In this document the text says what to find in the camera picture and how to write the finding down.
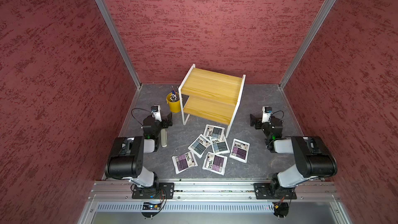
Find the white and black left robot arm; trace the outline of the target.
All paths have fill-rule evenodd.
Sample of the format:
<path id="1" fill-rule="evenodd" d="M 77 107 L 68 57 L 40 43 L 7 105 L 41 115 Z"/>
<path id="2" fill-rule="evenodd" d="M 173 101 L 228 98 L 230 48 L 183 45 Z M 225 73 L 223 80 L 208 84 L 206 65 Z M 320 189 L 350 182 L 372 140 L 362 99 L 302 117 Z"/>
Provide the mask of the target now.
<path id="1" fill-rule="evenodd" d="M 143 120 L 143 135 L 116 138 L 105 166 L 105 176 L 128 180 L 147 194 L 158 192 L 158 177 L 144 167 L 144 154 L 158 151 L 161 142 L 167 138 L 166 129 L 172 125 L 172 113 L 165 119 L 151 114 Z"/>

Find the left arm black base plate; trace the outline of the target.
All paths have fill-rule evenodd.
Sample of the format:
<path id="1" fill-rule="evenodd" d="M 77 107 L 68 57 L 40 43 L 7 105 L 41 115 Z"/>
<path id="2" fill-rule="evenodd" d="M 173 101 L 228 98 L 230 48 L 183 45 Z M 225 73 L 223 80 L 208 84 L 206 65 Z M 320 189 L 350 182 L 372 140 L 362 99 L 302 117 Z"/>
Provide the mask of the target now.
<path id="1" fill-rule="evenodd" d="M 134 187 L 132 189 L 132 199 L 173 199 L 174 183 L 160 182 L 152 187 Z"/>

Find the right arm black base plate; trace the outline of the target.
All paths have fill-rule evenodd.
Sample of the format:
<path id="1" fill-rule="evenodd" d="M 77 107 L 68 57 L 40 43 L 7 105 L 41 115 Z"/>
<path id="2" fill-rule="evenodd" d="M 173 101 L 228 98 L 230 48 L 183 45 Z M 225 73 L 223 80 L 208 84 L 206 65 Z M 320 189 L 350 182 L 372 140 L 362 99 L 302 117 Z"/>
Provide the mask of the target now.
<path id="1" fill-rule="evenodd" d="M 254 183 L 254 192 L 257 200 L 296 200 L 295 188 L 284 188 L 272 183 Z"/>

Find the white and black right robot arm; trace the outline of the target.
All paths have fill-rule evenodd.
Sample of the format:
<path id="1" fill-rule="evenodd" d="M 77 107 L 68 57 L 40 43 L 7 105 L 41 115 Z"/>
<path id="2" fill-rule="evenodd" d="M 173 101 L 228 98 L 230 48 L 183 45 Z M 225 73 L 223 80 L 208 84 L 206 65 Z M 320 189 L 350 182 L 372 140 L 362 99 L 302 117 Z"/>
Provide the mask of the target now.
<path id="1" fill-rule="evenodd" d="M 297 185 L 311 179 L 334 176 L 337 173 L 337 162 L 323 140 L 318 136 L 282 137 L 283 121 L 268 114 L 263 117 L 250 115 L 250 125 L 261 129 L 265 134 L 266 148 L 271 153 L 293 154 L 295 164 L 283 172 L 272 176 L 271 182 L 256 192 L 267 199 L 294 196 Z"/>

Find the wooden shelf with white frame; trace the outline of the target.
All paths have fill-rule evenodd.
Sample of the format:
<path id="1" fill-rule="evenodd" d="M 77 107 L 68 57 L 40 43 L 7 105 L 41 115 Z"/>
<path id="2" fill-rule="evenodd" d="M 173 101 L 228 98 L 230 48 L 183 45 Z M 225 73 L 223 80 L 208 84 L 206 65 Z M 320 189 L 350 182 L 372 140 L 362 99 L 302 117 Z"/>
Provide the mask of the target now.
<path id="1" fill-rule="evenodd" d="M 186 101 L 180 100 L 182 124 L 186 125 L 191 115 L 224 124 L 227 138 L 241 102 L 245 80 L 246 75 L 231 76 L 200 69 L 193 64 L 178 88 L 180 98 L 188 97 Z"/>

